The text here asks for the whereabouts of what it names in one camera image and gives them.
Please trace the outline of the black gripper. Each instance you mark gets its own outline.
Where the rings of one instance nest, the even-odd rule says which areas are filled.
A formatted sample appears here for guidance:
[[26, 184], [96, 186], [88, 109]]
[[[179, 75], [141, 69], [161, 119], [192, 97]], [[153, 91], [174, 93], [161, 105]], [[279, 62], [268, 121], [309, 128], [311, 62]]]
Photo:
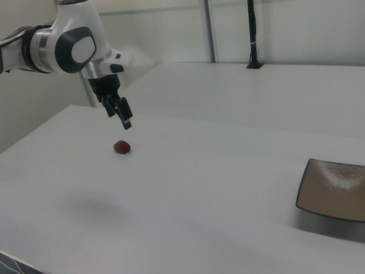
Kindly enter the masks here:
[[[118, 89], [120, 87], [119, 77], [116, 74], [106, 75], [101, 78], [88, 79], [93, 93], [97, 100], [105, 108], [109, 117], [116, 114], [122, 122], [125, 130], [132, 127], [130, 119], [133, 117], [131, 108], [125, 97], [120, 98]], [[115, 103], [115, 110], [108, 98], [117, 100]]]

